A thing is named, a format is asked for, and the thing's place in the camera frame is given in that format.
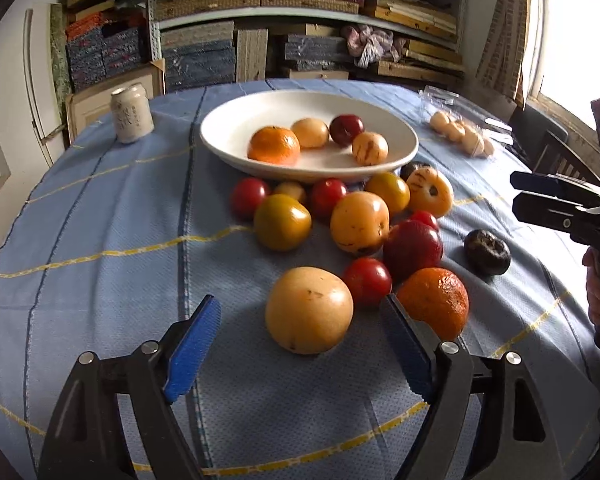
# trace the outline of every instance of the white bowl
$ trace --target white bowl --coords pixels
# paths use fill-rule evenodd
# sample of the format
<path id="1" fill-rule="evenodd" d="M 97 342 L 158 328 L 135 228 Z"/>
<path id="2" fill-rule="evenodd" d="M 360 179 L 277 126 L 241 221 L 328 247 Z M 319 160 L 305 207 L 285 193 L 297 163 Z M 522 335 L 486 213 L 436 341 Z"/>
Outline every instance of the white bowl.
<path id="1" fill-rule="evenodd" d="M 366 131 L 384 136 L 389 145 L 385 162 L 358 166 L 350 147 L 341 148 L 331 140 L 324 148 L 303 150 L 294 166 L 247 158 L 251 137 L 264 126 L 290 128 L 305 117 L 330 124 L 342 114 L 359 116 Z M 238 97 L 206 116 L 200 136 L 209 150 L 237 170 L 260 178 L 308 184 L 330 177 L 360 182 L 375 173 L 393 171 L 412 160 L 419 146 L 413 128 L 384 108 L 341 95 L 305 90 L 278 90 Z"/>

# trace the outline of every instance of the metal shelving unit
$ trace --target metal shelving unit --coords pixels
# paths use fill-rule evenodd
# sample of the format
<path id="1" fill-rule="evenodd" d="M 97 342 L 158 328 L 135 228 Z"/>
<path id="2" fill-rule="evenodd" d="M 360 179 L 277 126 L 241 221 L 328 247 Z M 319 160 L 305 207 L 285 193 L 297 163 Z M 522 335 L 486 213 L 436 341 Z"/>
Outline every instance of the metal shelving unit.
<path id="1" fill-rule="evenodd" d="M 214 22 L 216 20 L 232 20 L 234 18 L 251 18 L 256 16 L 298 16 L 302 18 L 320 18 L 323 20 L 338 20 L 339 22 L 360 23 L 361 25 L 371 25 L 372 27 L 382 27 L 395 32 L 408 34 L 414 38 L 431 41 L 447 48 L 454 48 L 455 43 L 451 41 L 436 38 L 431 34 L 417 30 L 416 28 L 405 27 L 400 23 L 387 22 L 371 18 L 363 14 L 350 14 L 349 12 L 337 12 L 335 10 L 305 9 L 304 7 L 242 7 L 240 9 L 211 10 L 209 12 L 199 12 L 181 18 L 171 18 L 158 23 L 160 30 L 169 30 L 170 28 L 183 27 L 194 23 Z"/>
<path id="2" fill-rule="evenodd" d="M 402 34 L 407 34 L 414 38 L 430 41 L 431 43 L 457 50 L 460 46 L 462 37 L 462 31 L 460 30 L 460 27 L 462 27 L 464 24 L 464 10 L 466 3 L 465 0 L 462 0 L 460 3 L 458 16 L 458 40 L 456 43 L 453 43 L 451 41 L 442 40 L 441 38 L 432 36 L 431 34 L 421 30 L 417 30 L 416 28 L 405 27 L 399 23 L 379 20 L 363 14 L 349 14 L 347 12 L 336 12 L 333 10 L 305 9 L 302 7 L 242 7 L 240 9 L 212 10 L 209 12 L 200 12 L 180 18 L 163 20 L 162 22 L 158 23 L 154 20 L 157 0 L 146 1 L 147 18 L 150 32 L 151 58 L 153 60 L 160 59 L 161 57 L 160 31 L 169 30 L 176 27 L 183 27 L 185 25 L 192 25 L 194 23 L 206 23 L 216 20 L 251 18 L 257 16 L 295 16 L 301 18 L 318 18 L 322 20 L 336 20 L 340 22 L 371 25 L 372 27 L 385 28 L 387 30 L 393 30 L 394 32 L 401 32 Z"/>

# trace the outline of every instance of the window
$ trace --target window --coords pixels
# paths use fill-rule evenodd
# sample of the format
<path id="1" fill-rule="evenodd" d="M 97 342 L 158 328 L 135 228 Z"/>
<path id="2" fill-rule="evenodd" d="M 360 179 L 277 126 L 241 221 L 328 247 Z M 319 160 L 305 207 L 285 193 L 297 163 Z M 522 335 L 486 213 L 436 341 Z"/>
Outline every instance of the window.
<path id="1" fill-rule="evenodd" d="M 529 29 L 529 95 L 548 98 L 595 130 L 590 103 L 600 98 L 600 0 L 531 0 Z"/>

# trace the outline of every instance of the picture frame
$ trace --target picture frame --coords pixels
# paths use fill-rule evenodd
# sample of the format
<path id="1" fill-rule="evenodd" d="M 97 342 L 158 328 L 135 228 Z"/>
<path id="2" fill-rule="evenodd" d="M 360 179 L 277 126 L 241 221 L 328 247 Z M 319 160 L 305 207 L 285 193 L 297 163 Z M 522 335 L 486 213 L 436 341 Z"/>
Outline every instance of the picture frame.
<path id="1" fill-rule="evenodd" d="M 66 97 L 66 117 L 69 129 L 69 143 L 89 124 L 110 112 L 111 92 L 135 84 L 141 84 L 149 100 L 165 94 L 165 60 L 158 59 L 139 66 L 129 72 L 96 83 Z"/>

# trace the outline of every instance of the blue gripper pad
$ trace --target blue gripper pad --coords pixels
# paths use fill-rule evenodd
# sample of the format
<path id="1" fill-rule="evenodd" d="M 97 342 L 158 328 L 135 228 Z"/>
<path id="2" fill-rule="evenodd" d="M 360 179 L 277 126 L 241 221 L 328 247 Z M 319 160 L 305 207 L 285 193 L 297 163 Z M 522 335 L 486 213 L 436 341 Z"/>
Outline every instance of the blue gripper pad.
<path id="1" fill-rule="evenodd" d="M 168 402 L 186 394 L 193 385 L 202 361 L 220 328 L 222 306 L 206 296 L 193 313 L 195 319 L 169 359 L 164 396 Z"/>
<path id="2" fill-rule="evenodd" d="M 406 315 L 397 298 L 387 296 L 382 300 L 380 304 L 382 328 L 395 357 L 400 363 L 402 373 L 404 373 L 411 391 L 421 395 L 425 402 L 431 402 L 434 382 L 432 372 L 435 370 L 433 351 L 435 351 L 437 345 L 429 345 L 429 351 L 427 352 L 418 342 L 417 336 L 405 319 Z"/>

